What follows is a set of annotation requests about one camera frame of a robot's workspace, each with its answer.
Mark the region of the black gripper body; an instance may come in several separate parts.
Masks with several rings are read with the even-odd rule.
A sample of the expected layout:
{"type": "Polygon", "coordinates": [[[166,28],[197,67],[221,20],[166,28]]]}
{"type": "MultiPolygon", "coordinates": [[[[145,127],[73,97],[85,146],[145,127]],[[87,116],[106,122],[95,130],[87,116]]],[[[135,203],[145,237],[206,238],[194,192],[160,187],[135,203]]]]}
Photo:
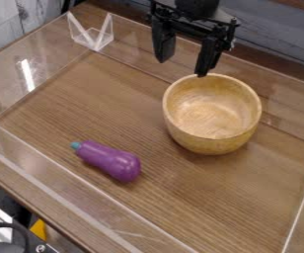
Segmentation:
{"type": "Polygon", "coordinates": [[[221,0],[152,0],[150,22],[157,16],[170,25],[176,33],[197,40],[217,38],[224,50],[234,47],[238,19],[220,7],[221,0]]]}

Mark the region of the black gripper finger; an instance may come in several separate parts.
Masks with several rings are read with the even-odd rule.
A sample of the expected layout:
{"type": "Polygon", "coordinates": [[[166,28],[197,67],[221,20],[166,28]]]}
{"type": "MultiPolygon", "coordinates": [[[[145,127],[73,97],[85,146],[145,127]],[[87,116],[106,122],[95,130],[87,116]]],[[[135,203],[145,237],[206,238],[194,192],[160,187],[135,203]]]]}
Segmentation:
{"type": "Polygon", "coordinates": [[[201,51],[197,58],[194,74],[205,77],[216,67],[222,53],[221,42],[217,38],[208,37],[202,41],[201,51]]]}
{"type": "Polygon", "coordinates": [[[154,56],[160,63],[165,63],[174,55],[176,32],[170,22],[157,16],[152,17],[152,42],[154,56]]]}

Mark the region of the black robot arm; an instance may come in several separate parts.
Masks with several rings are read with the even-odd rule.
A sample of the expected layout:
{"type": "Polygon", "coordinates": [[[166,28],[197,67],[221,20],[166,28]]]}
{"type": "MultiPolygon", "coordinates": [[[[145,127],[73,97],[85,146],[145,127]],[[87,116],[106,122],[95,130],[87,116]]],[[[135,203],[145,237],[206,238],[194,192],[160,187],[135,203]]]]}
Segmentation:
{"type": "Polygon", "coordinates": [[[176,53],[178,34],[201,41],[194,74],[205,77],[222,52],[232,50],[238,19],[220,9],[221,0],[152,0],[149,19],[156,59],[165,63],[176,53]]]}

